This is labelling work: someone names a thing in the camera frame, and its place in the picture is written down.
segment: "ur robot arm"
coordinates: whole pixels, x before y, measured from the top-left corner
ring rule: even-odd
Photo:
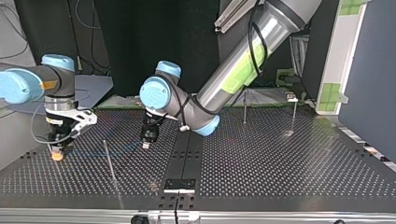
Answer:
[[[298,32],[309,22],[321,0],[266,0],[257,21],[265,40],[267,52],[260,37],[252,37],[257,64],[264,54],[271,55],[291,33]],[[140,89],[140,99],[146,107],[141,139],[144,146],[155,142],[165,114],[181,121],[183,130],[208,136],[220,122],[218,113],[243,86],[257,76],[250,56],[248,36],[245,36],[212,77],[195,96],[177,86],[181,69],[174,63],[159,62],[156,72]]]
[[[47,144],[55,161],[64,158],[74,139],[97,121],[90,109],[78,107],[75,99],[74,61],[63,55],[47,54],[42,64],[18,67],[0,63],[0,99],[9,104],[25,104],[44,97],[46,121],[51,132]]]

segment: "black curtain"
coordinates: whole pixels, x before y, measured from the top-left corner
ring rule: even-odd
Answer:
[[[219,65],[218,0],[95,0],[115,93],[137,95],[160,60],[182,68],[179,86],[198,92]]]

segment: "metal tabletop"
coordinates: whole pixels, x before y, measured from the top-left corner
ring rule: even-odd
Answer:
[[[292,108],[250,108],[246,124],[227,109],[206,138],[167,120],[149,150],[143,111],[97,115],[64,161],[40,147],[0,171],[0,208],[396,214],[396,174],[304,106],[295,120]],[[195,193],[164,194],[167,179],[194,179]]]

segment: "metal plate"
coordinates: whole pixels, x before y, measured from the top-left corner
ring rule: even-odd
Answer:
[[[192,136],[189,150],[202,149],[194,209],[395,213],[396,174],[328,120],[297,111],[293,122],[292,108],[250,108],[244,124],[243,109],[230,109],[214,134]]]
[[[142,111],[96,114],[98,123],[77,139],[63,161],[53,161],[42,147],[1,171],[0,206],[157,208],[177,122],[167,120],[158,142],[147,150],[139,141]],[[117,183],[112,181],[105,139]]]

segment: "wall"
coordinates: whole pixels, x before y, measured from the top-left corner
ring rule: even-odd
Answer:
[[[360,34],[366,5],[362,0],[342,0],[321,80],[317,112],[337,115]]]
[[[13,7],[15,10],[15,4],[13,0],[2,0],[2,2],[8,4]],[[21,30],[21,25],[18,19],[12,14],[9,9],[1,7],[5,13],[7,13],[8,17],[17,27],[17,29]],[[35,65],[35,61],[33,59],[32,51],[28,47],[27,50],[16,57],[1,59],[8,55],[13,55],[22,51],[25,47],[26,41],[18,36],[18,34],[14,31],[11,24],[7,21],[6,16],[0,10],[0,63],[14,63],[18,65],[26,65],[33,66]]]
[[[396,1],[367,3],[350,68],[340,121],[361,139],[396,161]]]
[[[15,8],[14,1],[3,0],[6,4]],[[21,29],[18,20],[8,9],[4,8],[14,25]],[[15,54],[24,49],[26,42],[21,39],[6,17],[0,11],[0,57]],[[35,61],[32,52],[28,48],[23,54],[9,59],[1,59],[0,63],[14,63],[24,66],[33,66]],[[13,113],[5,109],[6,103],[0,100],[0,169],[15,161],[24,152],[38,147],[30,134],[31,115]],[[37,117],[36,127],[42,133],[46,129],[44,118]]]

